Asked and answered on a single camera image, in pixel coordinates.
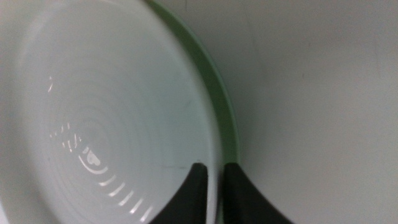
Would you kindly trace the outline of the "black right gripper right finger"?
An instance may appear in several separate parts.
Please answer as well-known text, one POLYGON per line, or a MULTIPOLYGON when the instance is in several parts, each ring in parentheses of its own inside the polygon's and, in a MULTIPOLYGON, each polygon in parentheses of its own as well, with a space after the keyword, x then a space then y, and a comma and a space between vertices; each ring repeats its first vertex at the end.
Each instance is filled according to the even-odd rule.
POLYGON ((225 224, 292 224, 254 186, 237 163, 227 163, 223 175, 225 224))

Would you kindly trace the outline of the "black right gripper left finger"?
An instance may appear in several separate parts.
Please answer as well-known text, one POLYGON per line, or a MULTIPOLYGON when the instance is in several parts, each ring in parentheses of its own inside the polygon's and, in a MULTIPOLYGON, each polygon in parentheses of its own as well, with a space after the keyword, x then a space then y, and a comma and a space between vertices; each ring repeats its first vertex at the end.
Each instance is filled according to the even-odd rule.
POLYGON ((175 195, 150 224, 205 224, 208 169, 194 163, 175 195))

